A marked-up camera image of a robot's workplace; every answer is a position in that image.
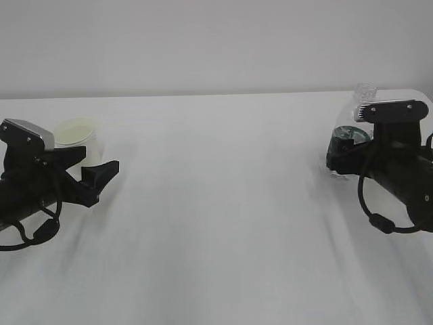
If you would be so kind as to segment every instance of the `black cable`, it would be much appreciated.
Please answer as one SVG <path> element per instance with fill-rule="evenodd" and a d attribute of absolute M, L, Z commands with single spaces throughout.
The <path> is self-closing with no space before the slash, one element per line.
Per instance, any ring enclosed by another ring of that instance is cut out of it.
<path fill-rule="evenodd" d="M 433 134 L 429 137 L 430 138 L 430 144 L 433 138 Z M 431 215 L 420 221 L 418 224 L 412 226 L 412 227 L 396 227 L 395 223 L 387 218 L 385 218 L 383 215 L 380 215 L 378 213 L 372 213 L 365 203 L 364 199 L 364 193 L 363 193 L 363 187 L 364 187 L 364 179 L 367 174 L 368 167 L 370 166 L 370 163 L 374 159 L 374 157 L 377 154 L 377 151 L 379 150 L 379 146 L 374 142 L 374 140 L 370 143 L 371 151 L 367 155 L 367 158 L 365 159 L 363 168 L 361 169 L 361 173 L 359 174 L 359 180 L 358 180 L 358 199 L 359 204 L 361 205 L 362 210 L 364 213 L 368 216 L 370 223 L 376 227 L 377 229 L 381 230 L 382 232 L 386 234 L 391 234 L 393 232 L 396 232 L 398 234 L 413 234 L 414 232 L 418 232 L 422 230 L 422 226 L 429 220 L 431 220 Z"/>

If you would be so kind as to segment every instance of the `white table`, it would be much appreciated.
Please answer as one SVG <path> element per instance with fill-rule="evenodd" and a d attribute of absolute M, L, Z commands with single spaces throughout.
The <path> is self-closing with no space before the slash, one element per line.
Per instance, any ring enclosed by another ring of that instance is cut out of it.
<path fill-rule="evenodd" d="M 379 95 L 433 107 L 412 90 Z M 121 163 L 99 205 L 65 207 L 51 242 L 0 254 L 0 324 L 433 324 L 433 234 L 372 228 L 356 181 L 324 167 L 349 97 L 0 101 L 1 118 L 46 129 L 93 117 L 104 160 Z M 381 187 L 365 191 L 408 224 Z"/>

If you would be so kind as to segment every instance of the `white wall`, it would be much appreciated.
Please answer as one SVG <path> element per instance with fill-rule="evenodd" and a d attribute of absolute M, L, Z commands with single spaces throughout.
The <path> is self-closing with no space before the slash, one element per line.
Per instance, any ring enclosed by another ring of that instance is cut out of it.
<path fill-rule="evenodd" d="M 2 0 L 0 98 L 433 89 L 432 0 Z"/>

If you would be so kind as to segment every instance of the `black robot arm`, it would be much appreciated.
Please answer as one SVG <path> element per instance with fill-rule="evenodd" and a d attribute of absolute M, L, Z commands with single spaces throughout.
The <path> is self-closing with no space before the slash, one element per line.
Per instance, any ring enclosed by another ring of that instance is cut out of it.
<path fill-rule="evenodd" d="M 373 139 L 354 145 L 352 139 L 333 137 L 329 145 L 328 168 L 342 175 L 359 175 L 361 207 L 370 223 L 386 234 L 433 232 L 432 136 L 422 146 L 419 125 L 427 114 L 426 104 L 415 100 L 368 103 L 359 107 L 355 119 L 374 124 Z M 367 208 L 365 177 L 374 179 L 406 205 L 413 227 L 396 227 Z"/>
<path fill-rule="evenodd" d="M 0 246 L 0 251 L 47 242 L 60 228 L 63 202 L 92 207 L 119 172 L 119 162 L 111 161 L 83 167 L 82 179 L 76 181 L 66 169 L 86 157 L 86 147 L 55 149 L 52 133 L 26 121 L 5 119 L 0 125 L 0 140 L 7 144 L 0 179 L 0 231 L 12 225 L 23 239 L 22 244 Z M 55 212 L 47 208 L 52 204 Z M 20 221 L 39 211 L 50 219 L 30 239 Z"/>

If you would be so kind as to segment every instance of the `clear plastic cup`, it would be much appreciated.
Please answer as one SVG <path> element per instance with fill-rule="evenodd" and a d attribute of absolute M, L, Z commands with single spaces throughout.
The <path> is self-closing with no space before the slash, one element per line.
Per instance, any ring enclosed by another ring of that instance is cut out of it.
<path fill-rule="evenodd" d="M 90 118 L 79 117 L 64 121 L 54 132 L 56 148 L 86 147 L 86 158 L 68 169 L 75 179 L 81 178 L 81 167 L 101 164 L 101 154 L 96 139 L 96 125 Z"/>

